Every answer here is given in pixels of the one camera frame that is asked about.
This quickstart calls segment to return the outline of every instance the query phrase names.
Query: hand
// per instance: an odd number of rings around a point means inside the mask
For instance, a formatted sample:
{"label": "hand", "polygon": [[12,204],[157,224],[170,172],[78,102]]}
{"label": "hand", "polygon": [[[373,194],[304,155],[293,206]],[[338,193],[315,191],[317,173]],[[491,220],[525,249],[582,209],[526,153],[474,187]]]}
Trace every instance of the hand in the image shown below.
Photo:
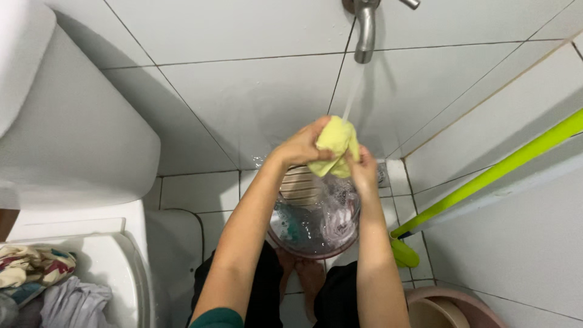
{"label": "hand", "polygon": [[355,162],[352,159],[350,151],[346,151],[344,155],[350,167],[356,191],[362,200],[378,198],[377,161],[363,145],[359,145],[359,153],[360,162]]}
{"label": "hand", "polygon": [[275,148],[269,156],[279,158],[286,167],[304,165],[313,160],[334,159],[334,153],[331,150],[319,150],[315,145],[316,139],[328,122],[330,122],[330,116],[320,117],[292,135],[286,142]]}

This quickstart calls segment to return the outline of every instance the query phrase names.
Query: bathroom wall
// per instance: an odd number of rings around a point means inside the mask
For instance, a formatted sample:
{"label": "bathroom wall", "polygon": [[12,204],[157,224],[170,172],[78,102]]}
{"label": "bathroom wall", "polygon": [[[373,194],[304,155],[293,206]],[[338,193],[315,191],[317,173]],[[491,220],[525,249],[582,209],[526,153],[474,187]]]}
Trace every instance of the bathroom wall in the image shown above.
{"label": "bathroom wall", "polygon": [[[582,108],[582,48],[583,34],[566,41],[407,156],[417,211]],[[477,296],[510,327],[583,327],[582,197],[575,134],[423,231],[437,285]]]}
{"label": "bathroom wall", "polygon": [[[359,27],[340,0],[44,1],[160,135],[159,175],[254,169],[345,106]],[[582,6],[383,0],[350,115],[361,141],[406,155],[582,28]]]}

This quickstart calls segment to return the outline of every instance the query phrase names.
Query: mop handle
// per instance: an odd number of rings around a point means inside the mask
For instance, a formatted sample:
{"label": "mop handle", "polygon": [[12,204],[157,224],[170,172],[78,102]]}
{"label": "mop handle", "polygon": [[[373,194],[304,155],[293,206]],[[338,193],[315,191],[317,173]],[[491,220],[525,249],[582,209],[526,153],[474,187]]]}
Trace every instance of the mop handle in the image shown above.
{"label": "mop handle", "polygon": [[435,215],[445,211],[447,208],[457,204],[464,198],[486,187],[508,172],[523,165],[529,160],[548,151],[571,136],[583,130],[583,109],[579,109],[573,115],[567,117],[550,130],[541,134],[531,142],[527,143],[519,150],[513,152],[508,157],[499,161],[484,173],[470,180],[460,188],[445,196],[442,200],[433,204],[416,217],[407,221],[402,226],[391,232],[393,238],[405,238],[411,235],[410,231],[418,225],[426,222]]}

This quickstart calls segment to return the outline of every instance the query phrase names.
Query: bare foot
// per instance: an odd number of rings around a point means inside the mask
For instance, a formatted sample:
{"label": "bare foot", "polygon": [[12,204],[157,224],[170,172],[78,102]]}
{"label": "bare foot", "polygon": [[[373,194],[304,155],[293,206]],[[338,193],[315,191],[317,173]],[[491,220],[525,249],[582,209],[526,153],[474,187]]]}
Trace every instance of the bare foot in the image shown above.
{"label": "bare foot", "polygon": [[316,323],[314,300],[322,286],[324,286],[324,281],[326,281],[324,267],[322,264],[309,259],[298,259],[295,266],[297,275],[300,277],[301,286],[304,288],[305,313],[312,323]]}
{"label": "bare foot", "polygon": [[281,247],[276,248],[275,253],[278,255],[279,264],[283,267],[282,280],[279,282],[279,303],[281,304],[283,302],[283,296],[286,293],[287,280],[292,274],[296,259]]}

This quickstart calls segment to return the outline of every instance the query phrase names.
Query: faucet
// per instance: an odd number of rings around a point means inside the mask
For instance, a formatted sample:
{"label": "faucet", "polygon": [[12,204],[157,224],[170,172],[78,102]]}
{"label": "faucet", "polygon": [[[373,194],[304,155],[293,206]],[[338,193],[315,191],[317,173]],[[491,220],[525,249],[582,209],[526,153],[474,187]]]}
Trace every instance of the faucet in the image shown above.
{"label": "faucet", "polygon": [[[419,7],[419,0],[400,0],[409,8]],[[374,12],[381,0],[342,0],[344,8],[356,15],[360,24],[359,42],[356,44],[354,60],[359,64],[370,62],[374,51],[375,20]]]}

